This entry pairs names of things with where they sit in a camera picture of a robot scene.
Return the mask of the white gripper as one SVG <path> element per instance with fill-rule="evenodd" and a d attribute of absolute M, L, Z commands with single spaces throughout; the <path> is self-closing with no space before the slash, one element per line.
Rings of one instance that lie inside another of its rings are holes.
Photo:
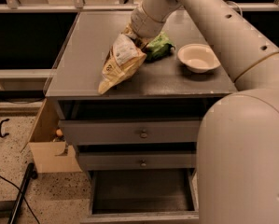
<path fill-rule="evenodd" d="M 152 38 L 157 36 L 165 21 L 157 21 L 149 16 L 143 5 L 139 5 L 131 15 L 131 24 L 127 24 L 122 33 L 128 36 L 131 40 L 136 40 L 137 36 L 143 38 Z"/>

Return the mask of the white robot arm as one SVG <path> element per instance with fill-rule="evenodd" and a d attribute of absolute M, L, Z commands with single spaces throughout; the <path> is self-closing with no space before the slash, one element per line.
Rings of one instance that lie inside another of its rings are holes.
<path fill-rule="evenodd" d="M 237 91 L 206 113 L 197 141 L 200 224 L 279 224 L 279 48 L 223 0 L 143 0 L 141 37 L 183 7 Z"/>

